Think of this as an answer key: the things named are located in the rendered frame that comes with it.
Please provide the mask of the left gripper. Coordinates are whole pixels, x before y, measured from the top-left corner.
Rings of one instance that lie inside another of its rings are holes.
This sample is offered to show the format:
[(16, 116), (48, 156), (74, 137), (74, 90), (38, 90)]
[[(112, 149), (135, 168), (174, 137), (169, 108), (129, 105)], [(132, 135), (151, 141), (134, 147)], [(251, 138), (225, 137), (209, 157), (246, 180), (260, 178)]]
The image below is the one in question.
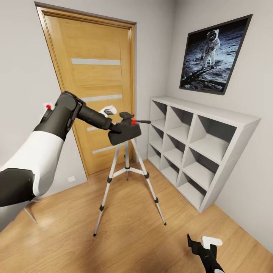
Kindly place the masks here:
[(86, 123), (95, 126), (96, 128), (108, 130), (110, 131), (116, 131), (118, 133), (121, 133), (121, 129), (115, 126), (115, 124), (111, 123), (112, 119), (105, 117), (103, 114), (95, 111), (92, 109), (92, 114), (90, 118), (86, 121)]

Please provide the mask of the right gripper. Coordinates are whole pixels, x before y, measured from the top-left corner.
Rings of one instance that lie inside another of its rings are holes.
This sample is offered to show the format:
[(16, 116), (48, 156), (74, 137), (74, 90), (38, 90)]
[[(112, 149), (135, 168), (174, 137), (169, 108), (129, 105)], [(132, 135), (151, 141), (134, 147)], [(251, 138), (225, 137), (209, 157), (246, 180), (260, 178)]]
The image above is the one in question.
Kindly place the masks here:
[(191, 247), (192, 254), (199, 255), (202, 262), (207, 256), (213, 257), (214, 259), (217, 258), (217, 248), (215, 245), (210, 245), (210, 249), (205, 249), (201, 245), (201, 242), (192, 241), (189, 234), (187, 234), (187, 237), (188, 246)]

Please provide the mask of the camera tripod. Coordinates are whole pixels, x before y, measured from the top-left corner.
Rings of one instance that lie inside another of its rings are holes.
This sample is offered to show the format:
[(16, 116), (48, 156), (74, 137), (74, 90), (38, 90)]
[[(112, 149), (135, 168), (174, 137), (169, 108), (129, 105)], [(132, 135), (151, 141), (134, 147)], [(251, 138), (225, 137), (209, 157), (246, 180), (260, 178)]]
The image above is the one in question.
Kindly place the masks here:
[[(134, 117), (134, 114), (131, 115), (130, 113), (128, 112), (121, 112), (119, 113), (119, 116), (123, 118), (122, 121), (124, 121), (126, 124), (131, 124), (133, 122), (133, 120), (131, 120), (131, 118)], [(135, 120), (135, 122), (139, 122), (139, 123), (144, 123), (144, 124), (151, 124), (151, 121), (146, 121), (146, 120), (142, 120), (142, 121), (139, 121), (139, 120)], [(109, 186), (110, 186), (110, 183), (112, 181), (112, 178), (122, 174), (123, 172), (127, 171), (127, 180), (128, 180), (128, 171), (133, 171), (133, 172), (136, 172), (138, 174), (142, 174), (145, 176), (145, 178), (147, 179), (147, 182), (150, 186), (150, 189), (152, 191), (152, 194), (153, 194), (153, 197), (154, 197), (154, 200), (155, 200), (155, 203), (157, 204), (158, 206), (158, 209), (159, 209), (159, 212), (161, 214), (161, 217), (162, 217), (162, 220), (164, 222), (164, 225), (166, 225), (165, 223), (165, 220), (163, 218), (163, 215), (161, 213), (161, 210), (160, 210), (160, 207), (158, 205), (158, 197), (155, 196), (155, 193), (153, 191), (153, 188), (152, 188), (152, 185), (150, 183), (150, 180), (149, 180), (149, 172), (146, 172), (146, 169), (145, 169), (145, 166), (143, 164), (143, 160), (140, 156), (140, 152), (137, 148), (137, 145), (135, 143), (135, 139), (131, 139), (132, 143), (133, 143), (133, 147), (135, 149), (135, 153), (137, 154), (137, 157), (139, 159), (139, 162), (141, 164), (141, 167), (142, 167), (142, 171), (141, 170), (138, 170), (138, 169), (135, 169), (135, 168), (131, 168), (130, 167), (130, 164), (129, 164), (129, 144), (128, 144), (128, 141), (125, 141), (125, 155), (124, 155), (124, 158), (126, 159), (125, 163), (126, 163), (126, 167), (123, 168), (122, 170), (114, 173), (114, 169), (115, 169), (115, 164), (116, 164), (116, 161), (117, 161), (117, 157), (118, 157), (118, 154), (119, 154), (119, 150), (120, 150), (120, 147), (121, 147), (121, 143), (117, 145), (117, 148), (116, 148), (116, 152), (115, 152), (115, 156), (114, 156), (114, 159), (113, 159), (113, 163), (112, 163), (112, 167), (111, 167), (111, 171), (110, 171), (110, 175), (107, 179), (107, 182), (108, 182), (108, 185), (107, 185), (107, 188), (106, 188), (106, 191), (105, 191), (105, 196), (104, 196), (104, 199), (103, 199), (103, 202), (102, 202), (102, 205), (100, 206), (99, 210), (100, 210), (100, 215), (99, 215), (99, 219), (98, 219), (98, 222), (97, 222), (97, 226), (96, 226), (96, 230), (95, 230), (95, 233), (94, 233), (94, 237), (96, 236), (96, 232), (97, 232), (97, 229), (98, 229), (98, 225), (99, 225), (99, 221), (100, 221), (100, 218), (101, 218), (101, 215), (102, 215), (102, 211), (104, 210), (104, 204), (105, 204), (105, 200), (106, 200), (106, 196), (107, 196), (107, 193), (108, 193), (108, 189), (109, 189)], [(114, 173), (114, 174), (113, 174)]]

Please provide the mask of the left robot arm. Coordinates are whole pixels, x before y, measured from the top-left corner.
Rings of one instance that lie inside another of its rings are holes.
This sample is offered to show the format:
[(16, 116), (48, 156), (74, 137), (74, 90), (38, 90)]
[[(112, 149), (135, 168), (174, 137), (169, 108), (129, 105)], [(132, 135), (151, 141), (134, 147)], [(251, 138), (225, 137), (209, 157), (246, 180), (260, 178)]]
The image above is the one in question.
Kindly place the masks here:
[(121, 133), (108, 118), (116, 113), (113, 105), (97, 112), (71, 92), (60, 94), (55, 109), (46, 109), (27, 141), (0, 169), (0, 233), (34, 197), (51, 187), (66, 134), (76, 117), (96, 128)]

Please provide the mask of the digital camera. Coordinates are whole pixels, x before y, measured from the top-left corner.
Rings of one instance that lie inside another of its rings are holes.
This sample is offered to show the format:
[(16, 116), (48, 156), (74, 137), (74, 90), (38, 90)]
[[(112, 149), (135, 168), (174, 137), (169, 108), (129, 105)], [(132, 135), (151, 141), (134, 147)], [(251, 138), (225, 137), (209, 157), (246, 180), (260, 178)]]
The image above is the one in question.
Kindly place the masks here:
[(108, 132), (110, 143), (113, 146), (141, 135), (140, 125), (135, 121), (133, 121), (131, 124), (126, 124), (124, 121), (122, 121), (117, 123), (115, 126), (121, 129), (122, 132), (118, 133), (113, 130)]

